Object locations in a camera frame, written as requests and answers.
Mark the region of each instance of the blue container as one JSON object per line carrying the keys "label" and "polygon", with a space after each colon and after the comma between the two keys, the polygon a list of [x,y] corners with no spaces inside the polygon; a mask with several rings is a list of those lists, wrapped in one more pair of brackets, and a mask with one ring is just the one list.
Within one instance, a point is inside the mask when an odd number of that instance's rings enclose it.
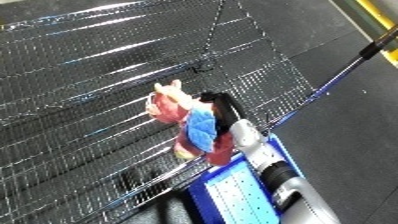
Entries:
{"label": "blue container", "polygon": [[[268,143],[303,176],[276,135],[271,135]],[[227,166],[213,167],[205,172],[191,184],[189,192],[205,223],[279,223],[271,195],[241,153]]]}

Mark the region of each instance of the plush doll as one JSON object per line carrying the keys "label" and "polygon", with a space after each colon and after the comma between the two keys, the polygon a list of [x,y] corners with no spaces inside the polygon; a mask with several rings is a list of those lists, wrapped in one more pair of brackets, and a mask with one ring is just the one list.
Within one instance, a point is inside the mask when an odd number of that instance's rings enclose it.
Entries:
{"label": "plush doll", "polygon": [[193,99],[181,90],[181,85],[180,80],[168,86],[155,84],[146,111],[160,122],[179,124],[174,145],[177,157],[193,159],[205,153],[213,165],[228,164],[234,148],[232,136],[229,132],[217,135],[213,103]]}

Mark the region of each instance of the toy head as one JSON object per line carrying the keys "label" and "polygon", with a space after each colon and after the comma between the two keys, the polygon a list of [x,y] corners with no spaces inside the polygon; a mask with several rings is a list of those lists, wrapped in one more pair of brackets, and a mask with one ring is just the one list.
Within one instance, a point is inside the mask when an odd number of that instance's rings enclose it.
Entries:
{"label": "toy head", "polygon": [[147,112],[164,123],[182,121],[192,108],[193,99],[181,90],[181,81],[174,80],[168,86],[155,84],[153,99],[147,102]]}

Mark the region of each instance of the gray floor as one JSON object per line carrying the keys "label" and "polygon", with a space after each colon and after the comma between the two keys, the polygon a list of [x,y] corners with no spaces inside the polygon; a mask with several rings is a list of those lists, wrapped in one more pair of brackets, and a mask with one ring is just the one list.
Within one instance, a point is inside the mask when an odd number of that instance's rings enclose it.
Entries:
{"label": "gray floor", "polygon": [[[15,22],[100,6],[111,0],[36,0],[0,5]],[[328,1],[244,0],[250,13],[317,86],[367,41]],[[307,178],[343,223],[398,220],[398,70],[378,56],[328,96],[276,130]],[[187,223],[178,199],[164,213],[146,209],[131,223]]]}

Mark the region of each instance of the metal grid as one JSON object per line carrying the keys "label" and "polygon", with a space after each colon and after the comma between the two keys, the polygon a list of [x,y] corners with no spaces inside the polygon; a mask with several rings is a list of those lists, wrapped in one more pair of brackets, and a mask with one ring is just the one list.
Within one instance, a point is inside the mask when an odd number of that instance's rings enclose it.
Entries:
{"label": "metal grid", "polygon": [[0,32],[0,223],[117,222],[208,165],[144,112],[155,82],[226,91],[259,128],[308,82],[239,1],[147,0]]}

